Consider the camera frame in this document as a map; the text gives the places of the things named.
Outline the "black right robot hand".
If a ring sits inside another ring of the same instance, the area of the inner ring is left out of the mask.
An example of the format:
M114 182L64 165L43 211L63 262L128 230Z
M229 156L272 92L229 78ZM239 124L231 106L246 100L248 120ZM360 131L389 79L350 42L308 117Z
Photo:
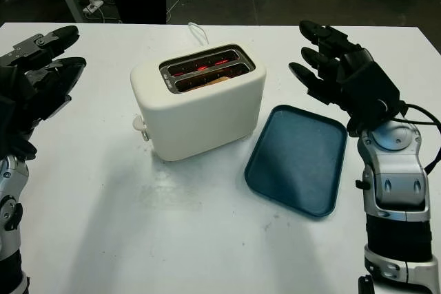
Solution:
M299 30L317 48L301 48L301 57L308 66L291 62L288 68L307 88L308 95L348 113L347 130L352 136L379 126L382 122L379 101L362 91L372 83L365 76L373 69L370 53L330 25L302 20Z

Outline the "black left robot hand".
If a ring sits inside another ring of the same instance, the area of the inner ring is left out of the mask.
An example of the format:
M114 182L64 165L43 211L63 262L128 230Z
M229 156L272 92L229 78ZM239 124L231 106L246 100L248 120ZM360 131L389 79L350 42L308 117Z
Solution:
M79 39L68 25L36 34L1 56L1 158L32 160L35 127L72 100L70 92L86 66L82 57L58 59Z

